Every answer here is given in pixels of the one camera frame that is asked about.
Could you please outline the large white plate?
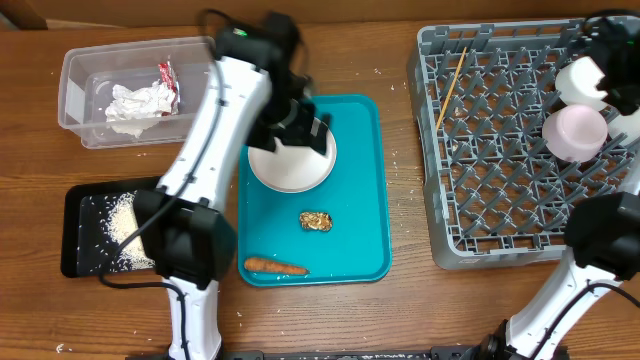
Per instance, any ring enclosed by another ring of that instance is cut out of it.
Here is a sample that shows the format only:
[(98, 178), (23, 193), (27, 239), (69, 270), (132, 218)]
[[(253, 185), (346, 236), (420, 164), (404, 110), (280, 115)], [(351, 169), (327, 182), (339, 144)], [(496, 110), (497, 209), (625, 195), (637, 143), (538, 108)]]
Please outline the large white plate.
[(268, 188), (283, 193), (301, 193), (320, 185), (331, 173), (337, 159), (337, 145), (327, 132), (326, 153), (309, 147), (283, 145), (276, 139), (276, 151), (250, 148), (248, 160), (253, 174)]

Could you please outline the white cup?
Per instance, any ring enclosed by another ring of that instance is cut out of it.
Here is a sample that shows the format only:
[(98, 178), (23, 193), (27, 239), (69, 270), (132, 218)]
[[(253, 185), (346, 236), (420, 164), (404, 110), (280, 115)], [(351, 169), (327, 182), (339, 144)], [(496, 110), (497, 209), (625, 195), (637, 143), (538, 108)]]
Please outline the white cup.
[(640, 110), (631, 115), (619, 114), (608, 123), (608, 131), (612, 139), (620, 134), (626, 135), (620, 142), (621, 146), (628, 146), (633, 143), (640, 136)]

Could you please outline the pink white bowl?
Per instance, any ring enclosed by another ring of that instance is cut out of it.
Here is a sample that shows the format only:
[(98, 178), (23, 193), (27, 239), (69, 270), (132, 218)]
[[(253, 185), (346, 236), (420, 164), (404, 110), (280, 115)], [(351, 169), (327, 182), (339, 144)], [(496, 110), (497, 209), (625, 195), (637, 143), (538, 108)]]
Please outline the pink white bowl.
[(542, 128), (548, 150), (566, 162), (593, 159), (607, 136), (604, 117), (586, 105), (569, 105), (554, 112), (545, 119)]

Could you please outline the brown food scrap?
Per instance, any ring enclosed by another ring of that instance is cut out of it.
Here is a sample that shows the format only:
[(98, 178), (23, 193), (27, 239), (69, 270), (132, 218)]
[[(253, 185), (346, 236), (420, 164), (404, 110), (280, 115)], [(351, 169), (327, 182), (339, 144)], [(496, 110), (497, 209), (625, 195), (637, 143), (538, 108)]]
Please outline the brown food scrap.
[(333, 220), (326, 212), (302, 212), (299, 222), (304, 230), (329, 232), (333, 227)]

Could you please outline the red snack wrapper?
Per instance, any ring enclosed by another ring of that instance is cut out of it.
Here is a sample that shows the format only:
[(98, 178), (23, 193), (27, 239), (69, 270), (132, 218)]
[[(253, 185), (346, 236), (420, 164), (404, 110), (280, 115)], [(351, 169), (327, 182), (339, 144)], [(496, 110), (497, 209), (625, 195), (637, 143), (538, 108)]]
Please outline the red snack wrapper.
[(159, 71), (161, 73), (161, 79), (164, 84), (173, 92), (174, 98), (171, 103), (171, 115), (178, 114), (178, 105), (180, 102), (179, 84), (177, 81), (176, 73), (171, 65), (170, 61), (159, 63)]

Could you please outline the wooden chopstick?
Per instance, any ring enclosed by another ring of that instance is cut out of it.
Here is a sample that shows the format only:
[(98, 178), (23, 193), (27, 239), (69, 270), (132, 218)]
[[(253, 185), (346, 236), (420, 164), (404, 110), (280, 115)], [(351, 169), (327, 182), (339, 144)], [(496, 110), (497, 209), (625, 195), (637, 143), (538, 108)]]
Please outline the wooden chopstick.
[(455, 85), (457, 83), (457, 80), (458, 80), (458, 77), (459, 77), (459, 74), (460, 74), (460, 70), (461, 70), (462, 65), (464, 63), (464, 60), (465, 60), (465, 57), (466, 57), (466, 53), (467, 53), (467, 47), (464, 47), (464, 49), (463, 49), (463, 51), (461, 53), (461, 56), (460, 56), (460, 58), (458, 60), (458, 63), (457, 63), (454, 75), (452, 77), (452, 81), (450, 83), (449, 89), (448, 89), (448, 91), (446, 93), (446, 97), (445, 97), (444, 102), (442, 104), (438, 120), (436, 122), (436, 132), (440, 128), (440, 126), (441, 126), (441, 124), (442, 124), (442, 122), (444, 120), (444, 116), (446, 114), (446, 110), (447, 110), (449, 101), (451, 99), (452, 93), (453, 93)]

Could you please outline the white tissue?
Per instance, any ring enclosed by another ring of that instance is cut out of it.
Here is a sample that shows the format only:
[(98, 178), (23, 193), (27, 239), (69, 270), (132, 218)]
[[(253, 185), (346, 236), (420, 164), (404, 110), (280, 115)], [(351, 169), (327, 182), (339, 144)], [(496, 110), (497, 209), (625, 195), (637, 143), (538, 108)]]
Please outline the white tissue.
[(106, 121), (116, 122), (111, 129), (119, 134), (139, 138), (158, 123), (158, 117), (174, 114), (176, 93), (159, 80), (135, 91), (116, 84), (112, 96), (113, 100), (105, 110)]

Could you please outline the carrot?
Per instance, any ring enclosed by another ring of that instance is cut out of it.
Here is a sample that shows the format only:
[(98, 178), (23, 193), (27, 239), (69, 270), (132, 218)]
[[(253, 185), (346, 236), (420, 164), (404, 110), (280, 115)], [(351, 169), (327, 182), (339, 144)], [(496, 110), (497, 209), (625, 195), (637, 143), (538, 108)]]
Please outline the carrot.
[(244, 261), (244, 268), (250, 272), (284, 275), (308, 275), (309, 271), (300, 266), (281, 263), (266, 258), (251, 257)]

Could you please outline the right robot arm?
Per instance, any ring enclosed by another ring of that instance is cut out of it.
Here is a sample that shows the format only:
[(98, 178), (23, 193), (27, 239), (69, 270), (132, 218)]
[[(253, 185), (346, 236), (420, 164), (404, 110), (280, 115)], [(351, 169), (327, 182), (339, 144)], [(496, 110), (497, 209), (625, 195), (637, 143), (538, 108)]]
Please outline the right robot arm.
[[(585, 17), (578, 41), (597, 68), (592, 89), (623, 115), (639, 109), (639, 34), (614, 22), (624, 9)], [(563, 337), (608, 292), (639, 270), (639, 163), (617, 190), (579, 202), (566, 223), (566, 249), (535, 297), (495, 333), (463, 353), (465, 359), (560, 359)]]

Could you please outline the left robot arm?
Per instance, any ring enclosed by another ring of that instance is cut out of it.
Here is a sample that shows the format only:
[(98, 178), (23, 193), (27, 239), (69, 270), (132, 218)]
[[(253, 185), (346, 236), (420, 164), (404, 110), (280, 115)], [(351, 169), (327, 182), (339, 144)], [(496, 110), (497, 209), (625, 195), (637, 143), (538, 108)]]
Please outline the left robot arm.
[(290, 69), (301, 42), (294, 20), (277, 12), (258, 27), (229, 19), (207, 38), (207, 88), (187, 139), (156, 188), (135, 195), (135, 236), (170, 301), (167, 359), (216, 359), (221, 351), (217, 291), (237, 245), (224, 207), (243, 147), (327, 151), (330, 118), (316, 113), (310, 78)]

